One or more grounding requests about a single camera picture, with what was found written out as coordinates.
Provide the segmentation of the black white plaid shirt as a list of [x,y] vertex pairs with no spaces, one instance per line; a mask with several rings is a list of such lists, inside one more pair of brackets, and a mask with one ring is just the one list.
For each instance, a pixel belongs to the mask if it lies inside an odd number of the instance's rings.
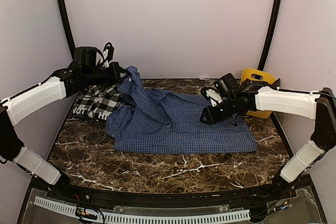
[[80,91],[71,109],[73,118],[106,121],[124,103],[123,94],[114,86],[89,86]]

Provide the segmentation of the blue checked long sleeve shirt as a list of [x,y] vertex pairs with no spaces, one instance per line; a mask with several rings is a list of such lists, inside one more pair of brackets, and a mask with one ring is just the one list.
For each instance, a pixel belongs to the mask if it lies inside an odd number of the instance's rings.
[[118,87],[125,104],[107,118],[106,133],[115,150],[148,154],[220,154],[257,150],[256,140],[239,115],[207,125],[200,121],[210,102],[201,95],[145,89],[138,69]]

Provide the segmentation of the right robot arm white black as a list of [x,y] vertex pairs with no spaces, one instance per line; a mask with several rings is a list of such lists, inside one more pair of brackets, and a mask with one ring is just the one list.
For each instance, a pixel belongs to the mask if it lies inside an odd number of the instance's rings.
[[335,147],[335,97],[329,88],[321,91],[282,89],[279,80],[272,84],[246,79],[238,82],[228,73],[214,82],[214,87],[202,89],[203,97],[211,102],[200,121],[212,125],[234,114],[248,111],[274,111],[293,114],[315,121],[314,132],[299,151],[283,166],[279,180],[268,188],[273,200],[280,199],[308,167]]

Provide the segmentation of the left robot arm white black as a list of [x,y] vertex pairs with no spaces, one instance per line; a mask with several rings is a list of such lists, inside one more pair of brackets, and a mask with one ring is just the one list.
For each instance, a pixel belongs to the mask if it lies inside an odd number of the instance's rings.
[[77,47],[72,63],[54,71],[46,80],[1,101],[1,163],[12,162],[54,186],[54,193],[63,201],[74,197],[69,178],[28,148],[17,136],[15,126],[38,110],[69,98],[92,85],[121,83],[130,74],[113,59],[114,47]]

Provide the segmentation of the black front rail frame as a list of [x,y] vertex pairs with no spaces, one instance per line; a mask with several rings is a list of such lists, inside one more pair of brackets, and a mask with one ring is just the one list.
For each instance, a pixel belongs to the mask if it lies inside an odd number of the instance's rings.
[[116,206],[193,208],[228,205],[231,209],[243,207],[265,210],[269,203],[293,198],[297,195],[292,187],[284,191],[276,191],[272,184],[245,189],[191,194],[123,193],[74,185],[67,185],[60,189],[55,186],[48,186],[45,183],[40,184],[40,189],[46,191],[47,196],[70,200],[79,203],[81,206],[92,205],[103,209],[113,209]]

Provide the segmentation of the left black corner post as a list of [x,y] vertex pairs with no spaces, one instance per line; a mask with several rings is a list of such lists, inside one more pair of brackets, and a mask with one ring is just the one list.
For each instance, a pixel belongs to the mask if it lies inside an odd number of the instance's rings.
[[71,31],[71,27],[70,27],[70,22],[69,22],[65,0],[57,0],[57,4],[58,4],[60,18],[61,18],[64,33],[66,36],[68,48],[69,48],[71,57],[73,58],[75,54],[76,45],[75,45],[74,37]]

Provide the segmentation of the black corner post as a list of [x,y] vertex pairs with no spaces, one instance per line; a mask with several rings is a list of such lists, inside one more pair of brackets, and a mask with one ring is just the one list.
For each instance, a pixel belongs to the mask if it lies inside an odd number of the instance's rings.
[[273,39],[275,29],[276,29],[277,19],[278,19],[279,10],[280,10],[280,4],[281,4],[281,0],[274,0],[272,4],[272,10],[270,14],[270,20],[269,20],[266,37],[265,37],[265,42],[264,42],[263,50],[261,52],[261,56],[260,56],[258,67],[257,67],[257,69],[260,71],[264,71],[265,66],[266,66],[272,39]]
[[61,18],[64,33],[66,36],[68,48],[69,48],[71,57],[73,58],[75,54],[76,45],[75,45],[74,37],[71,31],[71,27],[70,27],[70,22],[69,22],[65,0],[57,0],[57,4],[58,4],[60,18]]

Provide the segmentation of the right black corner post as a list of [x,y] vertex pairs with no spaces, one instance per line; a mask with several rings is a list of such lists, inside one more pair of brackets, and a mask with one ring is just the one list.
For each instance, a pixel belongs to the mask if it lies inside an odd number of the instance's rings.
[[281,4],[281,0],[274,0],[272,4],[272,10],[270,14],[270,20],[269,20],[266,37],[265,37],[265,42],[264,42],[263,50],[261,52],[261,56],[260,56],[258,67],[257,67],[257,69],[260,71],[264,71],[265,66],[266,66],[272,39],[273,39],[275,29],[276,29],[277,19],[278,19],[279,10],[280,10],[280,4]]

